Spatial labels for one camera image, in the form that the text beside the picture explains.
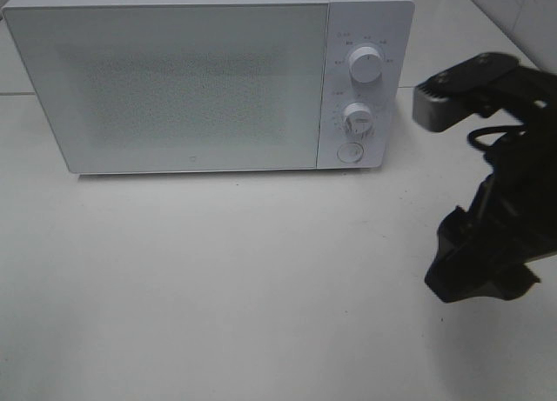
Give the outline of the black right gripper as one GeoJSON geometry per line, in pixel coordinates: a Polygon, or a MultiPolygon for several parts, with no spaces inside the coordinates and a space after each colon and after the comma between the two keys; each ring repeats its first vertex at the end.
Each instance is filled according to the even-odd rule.
{"type": "Polygon", "coordinates": [[[556,252],[556,77],[519,66],[485,92],[517,123],[467,136],[492,172],[437,230],[425,283],[444,303],[522,297],[540,282],[527,263],[556,252]]]}

